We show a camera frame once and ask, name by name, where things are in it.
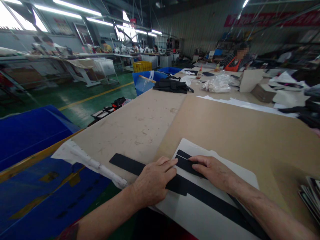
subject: fluorescent light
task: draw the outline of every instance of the fluorescent light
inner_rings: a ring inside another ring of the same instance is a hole
[[[156,30],[153,30],[153,29],[151,31],[154,32],[154,33],[162,35],[162,32],[159,32],[159,31],[156,31]]]
[[[71,7],[71,8],[77,9],[77,10],[82,11],[82,12],[87,12],[87,13],[91,13],[91,14],[94,14],[94,15],[97,15],[97,16],[102,16],[101,13],[99,13],[99,12],[96,12],[96,11],[93,11],[93,10],[90,10],[90,9],[87,9],[87,8],[83,8],[83,7],[80,7],[78,5],[74,5],[74,4],[71,4],[71,3],[63,2],[63,1],[60,1],[60,0],[53,0],[53,1],[55,3],[57,3],[57,4],[61,4],[63,6]]]
[[[34,5],[34,6],[36,8],[38,8],[38,9],[41,9],[41,10],[44,10],[44,11],[58,13],[58,14],[61,14],[61,15],[66,15],[66,16],[69,16],[69,17],[75,17],[75,18],[80,18],[81,19],[81,16],[77,15],[77,14],[68,13],[68,12],[57,10],[57,9],[48,8],[48,7],[45,7],[45,6],[40,6],[40,5]]]
[[[136,29],[136,32],[138,32],[138,33],[143,33],[143,34],[146,34],[146,35],[147,35],[147,32],[144,32],[144,31],[141,31],[141,30],[137,30],[137,29]]]
[[[108,25],[108,26],[113,26],[112,23],[108,23],[108,22],[104,22],[104,21],[99,21],[99,20],[96,20],[96,19],[93,19],[93,18],[87,18],[88,21],[91,21],[91,22],[96,22],[96,23],[101,23],[101,24],[105,24],[105,25]]]
[[[125,27],[125,26],[121,26],[121,25],[116,25],[118,28],[121,28],[121,29],[125,29],[125,28],[128,28],[130,30],[132,30],[132,28],[129,28],[129,27]]]
[[[157,37],[157,35],[153,34],[153,33],[148,33],[149,36],[153,36],[153,37]]]
[[[248,2],[249,2],[249,0],[245,0],[242,8],[244,8],[247,5]]]
[[[17,0],[3,0],[4,2],[11,2],[11,3],[15,3],[15,4],[19,4],[22,5],[22,2],[17,1]]]

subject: black fabric strip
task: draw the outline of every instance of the black fabric strip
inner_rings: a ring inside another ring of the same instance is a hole
[[[122,168],[128,172],[133,173],[134,175],[139,176],[142,172],[145,164],[137,162],[131,158],[123,156],[119,153],[116,153],[109,163]],[[168,182],[166,189],[178,193],[183,196],[187,196],[187,185],[183,182],[184,178],[180,175],[176,175],[170,182]]]
[[[239,209],[225,202],[221,198],[213,195],[207,190],[199,187],[198,185],[194,184],[188,179],[185,179],[185,182],[188,185],[188,193],[191,196],[197,198],[198,200],[208,205],[212,209],[221,213],[223,216],[229,218],[234,223],[238,224],[239,226],[248,230],[252,234],[256,235],[254,229],[248,224],[248,222],[243,217]]]
[[[139,175],[145,166],[143,163],[139,163],[118,153],[116,153],[109,162],[135,175]],[[184,196],[186,196],[187,193],[192,195],[199,201],[221,213],[223,216],[229,218],[234,223],[243,227],[257,237],[260,237],[257,235],[253,227],[247,222],[239,209],[199,187],[188,179],[177,174],[167,184],[166,188]]]
[[[248,212],[247,210],[241,205],[241,203],[228,194],[229,197],[232,199],[232,201],[237,205],[238,209],[240,210],[241,214],[244,216],[244,218],[247,220],[247,222],[250,224],[250,226],[255,230],[257,233],[256,236],[261,238],[262,240],[271,240],[270,237],[267,235],[267,233],[263,230],[263,228],[260,226],[260,224],[255,220]]]
[[[182,151],[182,150],[178,150],[177,155],[179,155],[179,156],[181,156],[181,157],[183,157],[183,158],[185,158],[185,159],[191,158],[191,156],[190,156],[189,154],[185,153],[185,152]]]
[[[178,163],[177,163],[177,166],[179,168],[182,168],[183,170],[187,171],[188,173],[192,173],[193,175],[196,175],[198,177],[201,177],[201,178],[205,178],[207,179],[205,176],[203,176],[201,173],[198,173],[196,170],[194,170],[192,168],[192,165],[193,164],[196,164],[194,162],[191,162],[187,159],[184,159],[183,157],[180,157],[179,155],[176,155],[176,158],[178,159]]]

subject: glue bottle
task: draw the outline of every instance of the glue bottle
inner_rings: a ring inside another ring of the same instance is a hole
[[[202,65],[201,65],[201,68],[200,68],[199,72],[197,73],[196,78],[197,78],[197,79],[200,79],[200,78],[201,78],[201,75],[202,75]]]

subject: cardboard box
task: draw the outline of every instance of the cardboard box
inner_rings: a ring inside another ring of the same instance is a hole
[[[255,96],[259,101],[270,103],[272,102],[273,97],[276,95],[276,91],[273,90],[267,84],[257,84],[254,89],[251,91],[252,95]]]
[[[254,87],[262,81],[263,74],[263,69],[244,70],[243,74],[239,78],[239,92],[251,92],[254,89]]]
[[[30,83],[36,81],[44,80],[43,77],[31,66],[29,67],[18,67],[18,68],[5,68],[4,71],[12,77],[15,81],[25,89],[35,88],[42,84],[42,82],[38,83]]]

